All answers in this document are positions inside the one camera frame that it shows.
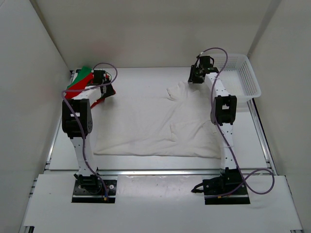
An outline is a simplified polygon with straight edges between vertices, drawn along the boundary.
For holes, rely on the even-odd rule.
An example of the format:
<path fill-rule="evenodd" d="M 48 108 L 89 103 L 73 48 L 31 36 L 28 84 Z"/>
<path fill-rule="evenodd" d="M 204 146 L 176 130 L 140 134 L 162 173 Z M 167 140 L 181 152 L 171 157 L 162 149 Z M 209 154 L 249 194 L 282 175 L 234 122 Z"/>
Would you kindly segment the red t shirt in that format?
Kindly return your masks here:
<path fill-rule="evenodd" d="M 67 89 L 65 92 L 65 98 L 68 101 L 89 99 L 90 108 L 93 108 L 106 99 L 100 99 L 100 85 L 105 81 L 111 82 L 111 75 L 107 74 L 106 71 L 95 70 L 83 80 L 73 85 L 70 89 Z"/>

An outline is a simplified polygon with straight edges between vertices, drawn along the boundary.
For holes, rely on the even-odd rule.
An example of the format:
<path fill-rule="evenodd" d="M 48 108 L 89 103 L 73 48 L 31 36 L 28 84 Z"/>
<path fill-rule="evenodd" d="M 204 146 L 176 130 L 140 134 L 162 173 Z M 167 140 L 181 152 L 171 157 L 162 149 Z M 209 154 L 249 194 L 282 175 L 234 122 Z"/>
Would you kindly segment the green t shirt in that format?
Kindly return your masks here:
<path fill-rule="evenodd" d="M 85 77 L 87 77 L 92 72 L 92 68 L 89 68 L 87 66 L 83 66 L 81 68 L 81 71 L 77 73 L 76 78 L 73 80 L 73 82 L 67 87 L 67 89 L 70 89 L 73 85 L 83 80 Z"/>

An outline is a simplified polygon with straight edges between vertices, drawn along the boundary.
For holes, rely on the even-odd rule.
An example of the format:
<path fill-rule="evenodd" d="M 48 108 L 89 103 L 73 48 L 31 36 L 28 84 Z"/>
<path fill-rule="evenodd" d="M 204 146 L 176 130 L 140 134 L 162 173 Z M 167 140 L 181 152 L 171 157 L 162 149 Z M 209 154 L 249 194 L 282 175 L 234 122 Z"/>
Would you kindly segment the white t shirt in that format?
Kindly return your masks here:
<path fill-rule="evenodd" d="M 100 104 L 94 153 L 220 158 L 207 85 L 179 82 L 164 92 L 115 95 Z"/>

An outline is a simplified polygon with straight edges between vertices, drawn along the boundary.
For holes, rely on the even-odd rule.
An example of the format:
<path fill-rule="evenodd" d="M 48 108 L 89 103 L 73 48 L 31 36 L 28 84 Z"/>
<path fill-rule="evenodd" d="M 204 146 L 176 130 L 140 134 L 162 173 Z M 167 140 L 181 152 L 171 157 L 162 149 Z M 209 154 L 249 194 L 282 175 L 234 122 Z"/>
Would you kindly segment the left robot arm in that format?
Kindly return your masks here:
<path fill-rule="evenodd" d="M 79 167 L 74 177 L 82 189 L 91 195 L 101 194 L 105 199 L 108 198 L 108 189 L 93 160 L 91 110 L 115 95 L 112 81 L 106 71 L 84 67 L 62 93 L 62 130 L 73 144 Z"/>

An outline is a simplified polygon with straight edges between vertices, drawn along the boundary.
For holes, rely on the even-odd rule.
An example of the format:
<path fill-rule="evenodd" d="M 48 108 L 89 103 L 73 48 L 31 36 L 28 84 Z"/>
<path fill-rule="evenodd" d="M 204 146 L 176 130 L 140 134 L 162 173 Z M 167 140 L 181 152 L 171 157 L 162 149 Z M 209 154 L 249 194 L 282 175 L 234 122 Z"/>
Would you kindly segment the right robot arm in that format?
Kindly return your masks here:
<path fill-rule="evenodd" d="M 230 94 L 219 78 L 220 71 L 214 66 L 210 56 L 197 56 L 190 69 L 189 83 L 206 83 L 210 89 L 211 123 L 216 128 L 221 152 L 220 176 L 202 181 L 192 189 L 192 193 L 207 196 L 229 195 L 242 183 L 242 176 L 234 158 L 233 123 L 236 118 L 237 97 Z"/>

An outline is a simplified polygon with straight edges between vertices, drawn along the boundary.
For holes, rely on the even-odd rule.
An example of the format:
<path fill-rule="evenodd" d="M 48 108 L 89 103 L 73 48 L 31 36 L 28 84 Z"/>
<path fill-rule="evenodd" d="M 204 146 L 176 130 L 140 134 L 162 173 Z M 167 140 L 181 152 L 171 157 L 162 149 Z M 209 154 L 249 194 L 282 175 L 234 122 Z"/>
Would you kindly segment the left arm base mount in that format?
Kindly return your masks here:
<path fill-rule="evenodd" d="M 95 175 L 82 176 L 74 174 L 75 184 L 72 192 L 72 203 L 115 203 L 117 180 L 103 180 Z"/>

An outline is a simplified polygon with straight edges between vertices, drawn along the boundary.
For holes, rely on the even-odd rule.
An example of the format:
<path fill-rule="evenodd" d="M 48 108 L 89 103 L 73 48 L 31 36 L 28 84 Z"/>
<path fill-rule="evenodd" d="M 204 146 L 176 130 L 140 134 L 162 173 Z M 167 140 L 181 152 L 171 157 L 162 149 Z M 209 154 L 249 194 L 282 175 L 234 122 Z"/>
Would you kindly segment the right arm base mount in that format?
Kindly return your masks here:
<path fill-rule="evenodd" d="M 241 178 L 219 176 L 203 180 L 205 205 L 250 204 L 247 188 Z"/>

